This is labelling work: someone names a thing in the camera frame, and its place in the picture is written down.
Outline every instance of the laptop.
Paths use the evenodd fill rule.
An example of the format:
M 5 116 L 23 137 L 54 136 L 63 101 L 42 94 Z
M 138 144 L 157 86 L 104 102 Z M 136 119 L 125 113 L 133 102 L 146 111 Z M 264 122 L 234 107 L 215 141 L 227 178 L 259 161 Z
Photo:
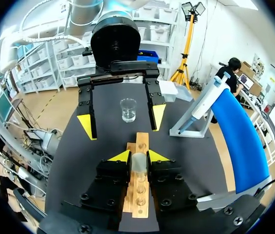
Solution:
M 250 90 L 251 87 L 254 85 L 254 82 L 249 79 L 245 74 L 242 74 L 238 81 L 246 88 L 246 90 Z

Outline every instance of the black hair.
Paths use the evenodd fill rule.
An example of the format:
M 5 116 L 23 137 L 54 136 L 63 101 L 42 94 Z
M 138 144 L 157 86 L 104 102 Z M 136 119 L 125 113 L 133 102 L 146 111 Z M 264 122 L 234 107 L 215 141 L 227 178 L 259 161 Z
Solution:
M 237 58 L 231 58 L 229 61 L 229 68 L 231 68 L 233 71 L 236 71 L 237 69 L 241 68 L 241 62 Z

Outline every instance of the black table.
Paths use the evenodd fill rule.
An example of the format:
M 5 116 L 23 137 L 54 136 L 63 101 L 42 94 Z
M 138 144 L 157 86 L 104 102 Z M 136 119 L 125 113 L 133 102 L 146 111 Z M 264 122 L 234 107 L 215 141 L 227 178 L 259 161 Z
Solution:
M 127 142 L 136 141 L 137 132 L 148 132 L 150 149 L 182 164 L 183 177 L 198 196 L 227 191 L 223 166 L 209 131 L 204 139 L 169 136 L 169 129 L 184 114 L 190 103 L 178 99 L 175 103 L 168 103 L 160 131 L 153 132 L 144 85 L 98 86 L 93 91 L 93 97 L 98 140 L 89 139 L 74 112 L 61 138 L 49 175 L 45 204 L 47 213 L 58 211 L 63 200 L 79 205 L 79 196 L 92 183 L 100 160 L 110 159 L 125 151 Z M 124 98 L 134 98 L 137 101 L 137 119 L 132 123 L 125 123 L 121 118 L 120 101 Z M 203 121 L 196 121 L 192 130 L 200 129 Z M 158 230 L 151 195 L 149 218 L 131 217 L 132 214 L 123 213 L 120 231 Z

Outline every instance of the bolt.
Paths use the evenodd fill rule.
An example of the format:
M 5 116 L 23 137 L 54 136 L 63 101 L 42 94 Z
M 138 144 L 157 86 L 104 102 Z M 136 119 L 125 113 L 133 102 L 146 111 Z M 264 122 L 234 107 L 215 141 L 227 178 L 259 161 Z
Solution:
M 157 179 L 158 182 L 164 182 L 165 180 L 166 180 L 165 177 L 159 177 L 159 178 Z
M 233 214 L 233 208 L 231 206 L 227 206 L 224 208 L 223 212 L 226 215 L 231 215 L 231 214 Z
M 240 226 L 243 223 L 243 221 L 244 221 L 244 219 L 242 217 L 237 216 L 234 219 L 233 223 L 234 223 L 235 226 Z
M 82 194 L 82 195 L 80 196 L 80 199 L 81 199 L 82 201 L 87 201 L 87 200 L 90 199 L 90 197 L 89 197 L 88 194 Z
M 92 228 L 89 225 L 80 225 L 80 227 L 79 227 L 79 232 L 80 233 L 89 234 L 89 233 L 91 233 L 91 231 L 92 231 Z
M 197 196 L 196 196 L 195 194 L 189 194 L 189 195 L 187 196 L 187 198 L 188 198 L 189 200 L 196 200 L 196 199 L 197 199 Z
M 95 177 L 95 180 L 101 180 L 102 179 L 102 176 L 101 175 L 97 175 L 96 177 Z
M 172 204 L 171 200 L 170 199 L 164 199 L 162 200 L 161 202 L 161 205 L 162 206 L 170 206 Z
M 109 199 L 108 202 L 107 202 L 107 205 L 108 206 L 114 206 L 115 203 L 116 203 L 115 200 Z
M 176 180 L 183 180 L 182 175 L 181 175 L 181 174 L 178 174 L 178 175 L 176 176 Z

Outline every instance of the water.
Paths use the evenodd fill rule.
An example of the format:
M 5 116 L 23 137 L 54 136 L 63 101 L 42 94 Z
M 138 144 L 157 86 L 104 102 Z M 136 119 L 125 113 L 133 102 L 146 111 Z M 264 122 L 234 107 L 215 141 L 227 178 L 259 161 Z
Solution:
M 136 111 L 135 110 L 122 110 L 122 119 L 126 123 L 131 123 L 136 120 Z

